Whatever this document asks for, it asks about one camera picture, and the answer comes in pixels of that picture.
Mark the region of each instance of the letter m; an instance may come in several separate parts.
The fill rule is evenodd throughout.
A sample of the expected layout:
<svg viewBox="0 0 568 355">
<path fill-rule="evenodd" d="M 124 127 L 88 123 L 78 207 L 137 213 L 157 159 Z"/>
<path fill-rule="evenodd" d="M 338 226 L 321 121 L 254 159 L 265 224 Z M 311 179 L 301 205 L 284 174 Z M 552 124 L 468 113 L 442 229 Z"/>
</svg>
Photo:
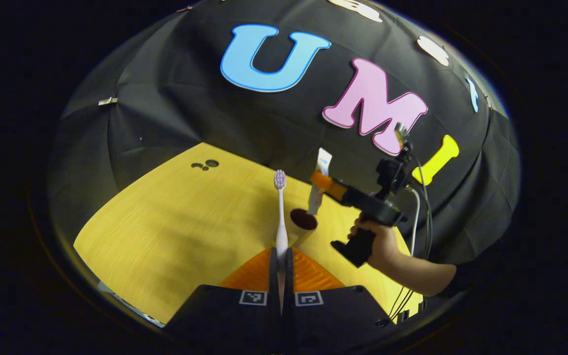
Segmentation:
<svg viewBox="0 0 568 355">
<path fill-rule="evenodd" d="M 396 123 L 401 122 L 410 131 L 420 115 L 428 111 L 426 103 L 413 92 L 408 92 L 393 101 L 387 102 L 387 74 L 374 63 L 363 59 L 352 59 L 356 68 L 354 78 L 335 106 L 323 110 L 323 117 L 329 123 L 342 128 L 356 124 L 354 111 L 361 105 L 358 132 L 364 136 L 388 123 L 372 139 L 374 145 L 389 155 L 400 153 L 400 143 L 394 133 Z"/>
</svg>

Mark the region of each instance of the wooden table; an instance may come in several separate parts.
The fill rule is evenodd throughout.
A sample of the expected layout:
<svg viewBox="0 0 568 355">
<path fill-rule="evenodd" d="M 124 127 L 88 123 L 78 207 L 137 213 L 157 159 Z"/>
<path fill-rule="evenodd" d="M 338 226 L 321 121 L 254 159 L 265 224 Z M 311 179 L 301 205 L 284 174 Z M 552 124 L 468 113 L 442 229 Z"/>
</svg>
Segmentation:
<svg viewBox="0 0 568 355">
<path fill-rule="evenodd" d="M 210 159 L 219 166 L 206 171 L 192 167 L 206 166 Z M 273 175 L 250 160 L 198 144 L 113 197 L 86 223 L 74 247 L 115 293 L 167 323 L 198 285 L 218 285 L 255 254 L 275 246 L 278 194 Z M 307 209 L 310 189 L 305 181 L 287 178 L 289 231 L 288 214 Z M 389 312 L 401 286 L 367 264 L 355 268 L 329 244 L 347 240 L 358 213 L 324 197 L 317 229 L 295 246 L 345 285 L 364 285 Z M 289 232 L 289 237 L 292 245 L 295 236 Z M 408 254 L 402 236 L 398 246 Z M 413 315 L 421 301 L 421 295 L 413 294 L 405 309 Z"/>
</svg>

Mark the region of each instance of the cup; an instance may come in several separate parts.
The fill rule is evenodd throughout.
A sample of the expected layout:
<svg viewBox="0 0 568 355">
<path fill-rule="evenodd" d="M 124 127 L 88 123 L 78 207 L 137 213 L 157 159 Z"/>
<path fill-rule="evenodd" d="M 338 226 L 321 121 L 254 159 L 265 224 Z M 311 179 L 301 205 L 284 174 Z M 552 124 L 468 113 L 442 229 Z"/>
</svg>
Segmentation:
<svg viewBox="0 0 568 355">
<path fill-rule="evenodd" d="M 293 209 L 288 215 L 287 226 L 289 240 L 295 239 L 293 247 L 299 249 L 300 245 L 317 229 L 317 218 L 309 215 L 304 209 Z"/>
</svg>

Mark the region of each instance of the toothpaste tube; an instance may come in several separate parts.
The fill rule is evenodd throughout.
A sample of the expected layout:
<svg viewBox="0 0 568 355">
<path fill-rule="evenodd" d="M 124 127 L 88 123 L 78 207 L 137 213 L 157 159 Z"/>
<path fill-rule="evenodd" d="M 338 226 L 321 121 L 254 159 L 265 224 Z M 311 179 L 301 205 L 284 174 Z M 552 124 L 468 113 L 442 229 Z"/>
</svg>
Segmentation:
<svg viewBox="0 0 568 355">
<path fill-rule="evenodd" d="M 329 176 L 327 167 L 330 165 L 330 160 L 332 160 L 332 154 L 324 150 L 324 148 L 319 148 L 319 155 L 317 156 L 317 168 L 324 176 Z M 316 184 L 313 183 L 311 188 L 311 195 L 308 198 L 308 214 L 316 215 L 321 206 L 321 200 L 323 197 L 323 190 L 320 189 Z"/>
</svg>

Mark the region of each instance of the yellow table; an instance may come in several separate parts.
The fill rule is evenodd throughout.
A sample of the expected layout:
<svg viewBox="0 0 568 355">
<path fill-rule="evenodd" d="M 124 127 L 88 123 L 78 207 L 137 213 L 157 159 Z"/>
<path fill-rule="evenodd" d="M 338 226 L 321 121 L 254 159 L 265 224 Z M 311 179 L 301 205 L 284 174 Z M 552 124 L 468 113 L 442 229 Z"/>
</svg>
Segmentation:
<svg viewBox="0 0 568 355">
<path fill-rule="evenodd" d="M 219 166 L 192 167 L 209 159 Z M 198 144 L 113 197 L 86 223 L 74 247 L 116 294 L 167 323 L 198 285 L 218 285 L 255 254 L 274 247 L 279 215 L 273 175 L 250 160 Z M 288 214 L 308 207 L 311 186 L 290 177 L 286 182 L 290 231 Z M 389 312 L 401 286 L 369 265 L 357 269 L 329 244 L 347 240 L 358 213 L 324 197 L 317 229 L 296 247 L 345 285 L 364 285 Z M 401 236 L 398 246 L 408 254 Z M 413 315 L 421 301 L 413 294 L 404 309 Z"/>
</svg>

